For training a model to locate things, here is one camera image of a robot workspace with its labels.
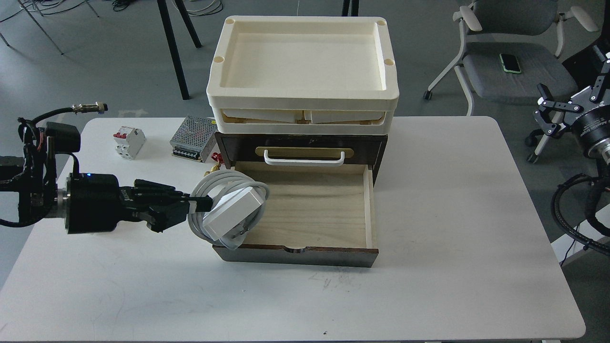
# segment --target drawer handle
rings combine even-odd
[[[265,149],[265,163],[268,165],[292,165],[295,167],[338,167],[345,161],[345,151],[341,151],[341,157],[334,161],[324,161],[315,159],[272,159],[269,157],[269,150]]]

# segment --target chair seat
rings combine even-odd
[[[517,56],[521,74],[505,72],[500,54]],[[568,71],[542,45],[471,42],[462,61],[475,92],[490,101],[535,105],[540,97],[537,84],[548,86],[557,101],[567,101],[578,90]]]

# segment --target smartphone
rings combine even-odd
[[[517,56],[510,54],[500,54],[500,63],[502,63],[502,69],[507,73],[521,74],[521,68],[519,67],[519,61]]]

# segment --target concrete floor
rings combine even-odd
[[[69,0],[65,7],[80,1]],[[105,117],[184,117],[211,116],[206,85],[209,65],[223,21],[229,15],[340,15],[341,0],[224,0],[223,12],[193,18],[201,49],[195,49],[181,19],[170,6],[174,32],[184,72],[192,96],[181,99],[170,54],[160,23],[156,2],[139,0],[122,12],[113,12],[110,1],[91,0],[96,18],[85,5],[58,15],[37,19],[64,51],[61,56],[38,27],[25,14],[0,23],[0,32],[11,47],[0,45],[0,155],[21,154],[16,135],[17,117],[32,118],[43,112],[73,103],[104,101],[110,107]],[[200,8],[207,1],[187,3]],[[361,0],[362,16],[384,17],[390,29],[398,68],[400,102],[396,115],[463,115],[466,100],[458,80],[450,73],[434,90],[431,101],[422,94],[427,85],[457,53],[459,34],[452,13],[465,0]],[[601,27],[604,1],[560,0],[560,10],[580,5]],[[14,0],[0,2],[0,18],[18,10]],[[564,58],[589,45],[598,37],[586,32],[575,20],[566,23],[567,45]],[[512,39],[502,35],[480,40]],[[554,51],[554,30],[538,37],[526,37]],[[523,138],[537,128],[532,106],[504,106],[475,99],[475,115],[490,116],[500,124],[523,180],[536,205],[549,239],[562,232],[550,215],[550,198],[556,186],[580,172],[593,173],[594,164],[585,160],[571,137],[551,142],[539,162],[525,158],[532,151]],[[56,118],[80,130],[92,114],[66,114]],[[582,220],[583,191],[568,195],[567,217]],[[16,198],[1,194],[0,217],[15,218]],[[29,229],[0,228],[0,286],[10,273]],[[608,258],[591,253],[564,267],[587,325],[587,333],[573,342],[610,341],[610,297]]]

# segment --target white power brick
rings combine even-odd
[[[112,136],[117,142],[115,150],[124,159],[135,159],[144,142],[146,142],[146,136],[141,129],[128,126],[121,126],[117,133]]]
[[[229,239],[224,237],[227,233],[232,233],[236,226],[241,224],[247,216],[251,215],[257,208],[265,203],[263,199],[252,187],[236,190],[226,194],[218,204],[203,218],[202,230],[213,240]]]

